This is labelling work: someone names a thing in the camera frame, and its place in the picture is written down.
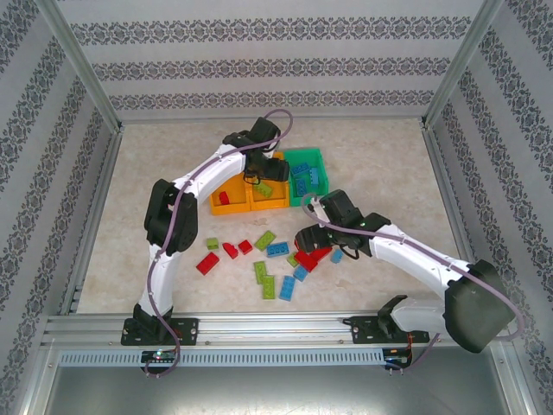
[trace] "striped wall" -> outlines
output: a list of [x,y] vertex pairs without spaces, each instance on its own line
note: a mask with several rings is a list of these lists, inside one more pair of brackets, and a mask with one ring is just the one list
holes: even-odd
[[422,116],[481,0],[60,1],[123,121]]
[[553,412],[552,6],[504,2],[434,125],[474,255],[523,311],[539,413]]
[[57,314],[111,133],[32,1],[0,3],[0,414]]

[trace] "lime green lego brick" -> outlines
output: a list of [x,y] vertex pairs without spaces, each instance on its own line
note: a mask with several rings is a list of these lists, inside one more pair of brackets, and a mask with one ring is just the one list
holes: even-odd
[[212,251],[213,249],[219,249],[219,241],[217,238],[207,238],[207,249]]
[[273,188],[263,182],[259,182],[259,184],[254,184],[253,189],[265,197],[270,197],[273,194]]
[[265,266],[265,261],[254,262],[253,269],[256,272],[257,283],[262,284],[263,278],[267,275],[267,267]]
[[275,299],[275,276],[265,275],[263,277],[263,300]]
[[275,240],[277,236],[271,232],[271,231],[267,231],[263,234],[263,236],[261,238],[259,238],[259,240],[254,244],[254,246],[259,250],[259,251],[264,251],[265,248],[267,246],[270,245],[270,243]]
[[294,268],[297,267],[297,265],[299,264],[299,262],[296,261],[296,258],[294,258],[296,256],[297,252],[292,252],[287,258],[286,260],[288,261],[288,263],[290,265],[292,265]]

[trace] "blue lego brick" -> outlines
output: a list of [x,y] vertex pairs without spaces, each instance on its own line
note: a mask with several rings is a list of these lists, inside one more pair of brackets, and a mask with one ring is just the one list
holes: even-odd
[[298,196],[304,196],[308,192],[308,185],[303,179],[296,180],[296,193]]
[[305,279],[305,277],[309,274],[309,271],[306,270],[305,268],[303,268],[301,265],[298,266],[295,270],[294,270],[294,277],[298,280],[298,281],[301,281],[303,282],[303,280]]
[[288,242],[281,242],[279,244],[271,244],[267,246],[267,256],[269,258],[280,257],[281,255],[288,255],[290,250],[288,249]]
[[291,301],[292,293],[294,292],[294,285],[296,284],[296,279],[287,275],[283,280],[283,287],[280,289],[280,295],[278,296],[281,300]]
[[342,257],[344,256],[344,253],[337,249],[336,251],[334,251],[334,253],[332,254],[332,257],[330,257],[330,260],[332,262],[334,262],[335,264],[339,264],[340,261],[342,260]]
[[307,163],[302,163],[293,167],[291,172],[293,176],[298,176],[301,173],[305,173],[308,170],[309,170],[309,165]]
[[319,186],[319,170],[316,167],[309,170],[309,176],[311,177],[311,186]]

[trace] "storage bin compartment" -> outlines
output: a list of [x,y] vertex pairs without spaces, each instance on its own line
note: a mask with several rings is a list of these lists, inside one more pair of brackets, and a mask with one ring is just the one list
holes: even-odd
[[[284,159],[282,152],[275,152],[275,158]],[[290,206],[290,189],[288,182],[273,182],[271,180],[262,180],[267,186],[272,188],[270,197],[265,197],[254,189],[252,184],[247,185],[250,195],[251,210],[266,210],[277,208],[288,208]]]
[[[250,212],[250,192],[248,192],[248,186],[250,184],[244,181],[242,173],[235,175],[219,186],[209,196],[212,214],[242,214],[243,212]],[[226,192],[228,196],[230,202],[228,205],[224,205],[219,199],[219,195],[222,192]]]
[[[296,180],[303,179],[307,185],[308,193],[316,193],[325,195],[328,193],[328,178],[325,165],[322,160],[322,154],[319,149],[299,149],[284,151],[284,160],[290,165],[289,191],[290,191],[290,206],[300,206],[302,197],[298,195],[296,188]],[[292,169],[303,163],[307,163],[310,168],[316,168],[319,175],[319,184],[314,186],[311,184],[309,170],[300,175],[293,176]]]

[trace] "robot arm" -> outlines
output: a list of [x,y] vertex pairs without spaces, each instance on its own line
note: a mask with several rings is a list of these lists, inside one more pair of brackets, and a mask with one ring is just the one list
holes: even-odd
[[[312,200],[308,208],[326,223],[377,234],[363,236],[313,225],[296,235],[301,250],[312,252],[317,248],[337,245],[353,259],[358,259],[360,252],[369,257],[374,256],[417,278],[441,298],[416,300],[397,296],[390,300],[378,313],[378,326],[389,337],[393,337],[398,330],[448,333],[464,349],[479,353],[514,317],[501,300],[449,268],[455,265],[504,293],[499,274],[486,261],[481,260],[472,265],[451,258],[411,238],[380,214],[372,213],[364,217],[343,190],[335,190]],[[386,234],[396,238],[386,238]],[[413,244],[431,252],[448,265],[425,255]]]
[[[168,322],[173,310],[173,283],[182,253],[194,242],[198,233],[198,205],[220,185],[235,175],[244,172],[245,178],[268,179],[278,182],[288,180],[289,165],[283,160],[272,158],[273,149],[263,146],[256,149],[224,154],[252,144],[269,142],[280,135],[278,128],[266,118],[259,118],[250,131],[233,133],[223,140],[217,151],[196,169],[172,182],[159,180],[153,187],[149,200],[144,228],[148,232],[149,265],[157,261],[151,275],[151,296],[157,309]],[[191,178],[178,207],[175,206],[179,191]],[[169,223],[174,209],[175,227],[167,249],[159,256],[167,237]],[[135,305],[133,318],[137,323],[157,337],[159,342],[167,331],[156,318],[149,300],[148,285],[140,301]]]

